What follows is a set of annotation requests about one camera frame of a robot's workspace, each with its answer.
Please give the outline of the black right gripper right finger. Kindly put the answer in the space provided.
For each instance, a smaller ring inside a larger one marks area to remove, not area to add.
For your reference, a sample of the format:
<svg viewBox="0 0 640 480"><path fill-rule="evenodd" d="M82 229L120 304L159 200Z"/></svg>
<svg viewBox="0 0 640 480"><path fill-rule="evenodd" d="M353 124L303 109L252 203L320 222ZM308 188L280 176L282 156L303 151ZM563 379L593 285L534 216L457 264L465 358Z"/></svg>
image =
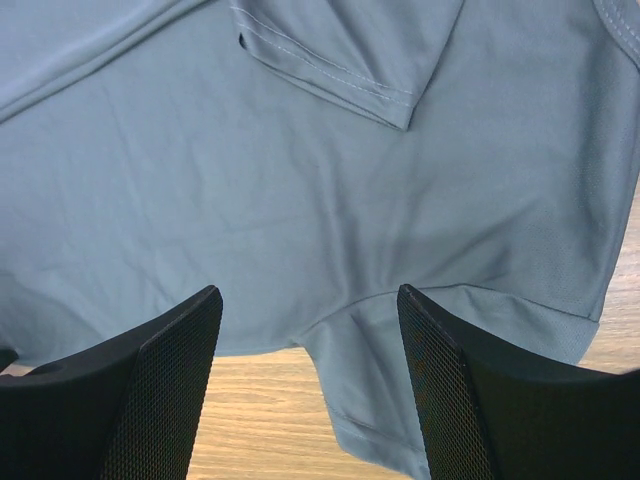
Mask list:
<svg viewBox="0 0 640 480"><path fill-rule="evenodd" d="M635 479L639 374L511 344L411 285L397 310L435 479Z"/></svg>

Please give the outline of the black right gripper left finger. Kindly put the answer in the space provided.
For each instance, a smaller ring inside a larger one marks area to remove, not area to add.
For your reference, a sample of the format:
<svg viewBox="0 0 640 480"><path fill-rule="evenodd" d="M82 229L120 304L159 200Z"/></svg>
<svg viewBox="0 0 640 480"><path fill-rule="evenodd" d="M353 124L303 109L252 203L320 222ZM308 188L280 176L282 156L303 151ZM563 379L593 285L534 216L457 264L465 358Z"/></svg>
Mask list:
<svg viewBox="0 0 640 480"><path fill-rule="evenodd" d="M2 478L186 478L222 312L210 285L89 349L2 374Z"/></svg>

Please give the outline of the dark grey t shirt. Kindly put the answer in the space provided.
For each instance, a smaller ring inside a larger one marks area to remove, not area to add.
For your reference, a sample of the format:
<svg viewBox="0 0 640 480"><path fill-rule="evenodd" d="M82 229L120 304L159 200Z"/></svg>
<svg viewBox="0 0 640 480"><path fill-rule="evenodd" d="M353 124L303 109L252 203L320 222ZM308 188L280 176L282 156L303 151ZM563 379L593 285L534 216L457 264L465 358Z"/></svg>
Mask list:
<svg viewBox="0 0 640 480"><path fill-rule="evenodd" d="M579 362L639 173L634 1L5 1L1 341L79 352L207 285L312 358L339 445L429 475L409 284Z"/></svg>

